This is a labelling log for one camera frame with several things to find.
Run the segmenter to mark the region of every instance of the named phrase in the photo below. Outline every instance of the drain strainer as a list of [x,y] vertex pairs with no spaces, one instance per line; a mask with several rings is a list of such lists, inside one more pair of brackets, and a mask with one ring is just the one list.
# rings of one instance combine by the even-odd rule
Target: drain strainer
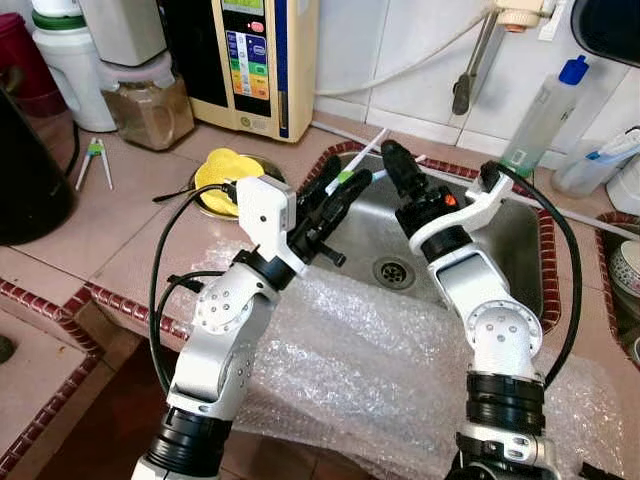
[[380,285],[392,290],[404,290],[413,285],[416,275],[413,268],[397,257],[383,257],[373,264],[373,276]]

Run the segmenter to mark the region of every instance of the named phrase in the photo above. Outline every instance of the red container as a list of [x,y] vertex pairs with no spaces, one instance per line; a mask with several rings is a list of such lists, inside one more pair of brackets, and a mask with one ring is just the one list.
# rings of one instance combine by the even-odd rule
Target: red container
[[25,113],[46,117],[66,109],[49,68],[17,13],[0,15],[0,73],[18,68],[22,80],[12,95]]

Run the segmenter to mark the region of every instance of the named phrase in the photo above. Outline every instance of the wire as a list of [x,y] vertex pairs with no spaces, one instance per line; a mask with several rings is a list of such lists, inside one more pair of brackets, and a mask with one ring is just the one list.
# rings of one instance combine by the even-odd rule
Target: wire
[[167,300],[169,300],[169,297],[175,288],[179,285],[183,285],[187,280],[195,277],[219,277],[222,274],[224,274],[224,272],[217,270],[200,270],[197,272],[189,272],[173,279],[160,297],[158,309],[154,314],[153,321],[151,321],[151,317],[149,318],[149,344],[152,345],[151,351],[156,352],[155,354],[152,353],[153,364],[156,368],[156,374],[158,375],[158,380],[160,381],[160,385],[162,386],[164,393],[169,392],[169,386],[171,385],[171,375],[168,373],[169,369],[165,365],[162,360],[162,355],[160,354],[160,348],[162,345],[160,341],[160,330],[163,316],[162,312],[164,312]]
[[73,172],[73,167],[76,166],[79,153],[80,153],[80,132],[78,131],[78,124],[76,122],[73,122],[73,153],[71,154],[71,159],[69,160],[69,164],[67,165],[67,168],[64,171],[65,177],[68,177],[69,175],[71,175],[71,172]]
[[336,97],[336,96],[339,96],[339,95],[346,95],[346,94],[349,94],[349,93],[355,93],[355,92],[359,92],[361,90],[367,90],[369,88],[377,87],[379,85],[382,85],[383,83],[387,83],[390,80],[393,80],[396,77],[399,77],[399,76],[404,75],[406,73],[412,72],[413,70],[417,69],[418,67],[421,67],[422,64],[425,63],[427,60],[430,60],[431,58],[435,57],[437,54],[439,54],[443,50],[446,50],[447,48],[449,48],[451,46],[451,44],[456,42],[458,39],[460,39],[462,36],[464,36],[467,32],[472,30],[476,25],[478,25],[480,22],[482,22],[490,11],[491,11],[491,7],[488,7],[488,6],[484,7],[480,11],[480,13],[478,15],[476,15],[475,17],[473,17],[471,19],[471,21],[462,30],[456,32],[453,35],[453,37],[451,37],[445,43],[443,43],[439,47],[431,50],[429,53],[423,55],[419,59],[413,61],[412,63],[410,63],[408,65],[405,65],[404,67],[402,67],[402,68],[400,68],[398,70],[395,70],[395,71],[393,71],[391,73],[388,73],[387,75],[385,75],[383,77],[374,78],[373,80],[365,82],[360,86],[345,87],[345,88],[335,88],[335,89],[328,89],[328,90],[316,90],[315,94],[316,95],[320,95],[320,96],[324,96],[324,97]]
[[164,249],[164,244],[167,240],[169,232],[175,225],[178,218],[180,218],[180,215],[184,213],[186,208],[193,200],[198,198],[202,193],[208,192],[209,190],[220,190],[222,192],[228,193],[228,188],[229,187],[225,184],[205,185],[204,187],[201,187],[195,190],[193,193],[189,194],[189,196],[180,204],[180,206],[176,209],[176,211],[173,213],[173,215],[165,225],[164,230],[162,230],[162,233],[160,234],[158,245],[156,246],[156,251],[153,257],[153,266],[151,268],[151,284],[149,285],[149,345],[151,348],[151,358],[153,360],[153,366],[156,370],[158,380],[160,380],[160,384],[165,393],[169,391],[169,380],[166,369],[164,369],[164,366],[160,359],[160,342],[158,341],[156,343],[151,338],[152,335],[155,336],[154,325],[156,324],[156,322],[158,323],[158,328],[160,325],[160,319],[158,319],[156,312],[156,289],[158,286],[158,271],[160,269],[160,258],[162,257],[162,250]]
[[569,247],[573,281],[571,316],[569,318],[569,328],[567,330],[567,335],[565,336],[564,343],[562,344],[562,349],[558,354],[558,358],[556,358],[556,361],[551,366],[549,373],[547,373],[544,386],[546,390],[553,383],[556,376],[558,375],[558,372],[560,372],[563,365],[567,361],[569,353],[571,353],[571,349],[573,348],[573,344],[578,334],[578,327],[580,325],[580,312],[582,309],[582,267],[580,264],[580,249],[578,247],[576,237],[573,234],[573,230],[571,230],[571,226],[569,225],[569,223],[567,223],[567,220],[560,214],[560,212],[558,212],[556,207],[554,207],[553,204],[547,199],[547,197],[545,197],[536,187],[531,185],[524,178],[522,178],[520,175],[510,170],[506,166],[499,163],[494,163],[494,165],[500,172],[504,173],[516,184],[530,193],[531,196],[533,196],[533,198],[535,198],[538,203],[551,214],[555,222],[562,230],[562,233],[564,234],[564,237],[567,240],[567,245]]

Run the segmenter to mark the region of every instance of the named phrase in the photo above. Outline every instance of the yellow sponge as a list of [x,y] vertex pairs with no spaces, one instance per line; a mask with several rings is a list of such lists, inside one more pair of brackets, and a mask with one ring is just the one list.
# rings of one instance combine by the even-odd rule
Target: yellow sponge
[[[228,148],[218,148],[207,156],[195,175],[196,188],[225,180],[238,180],[243,177],[259,177],[264,169],[255,160],[238,155]],[[216,213],[238,216],[238,206],[226,193],[211,190],[200,195],[204,204]]]

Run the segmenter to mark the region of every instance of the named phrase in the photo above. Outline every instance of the blue cap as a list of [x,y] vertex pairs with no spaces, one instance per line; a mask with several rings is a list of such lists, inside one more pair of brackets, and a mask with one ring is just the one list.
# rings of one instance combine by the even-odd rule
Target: blue cap
[[589,65],[585,63],[584,59],[584,55],[579,55],[575,60],[567,60],[560,75],[558,75],[558,80],[567,85],[579,84],[589,69]]

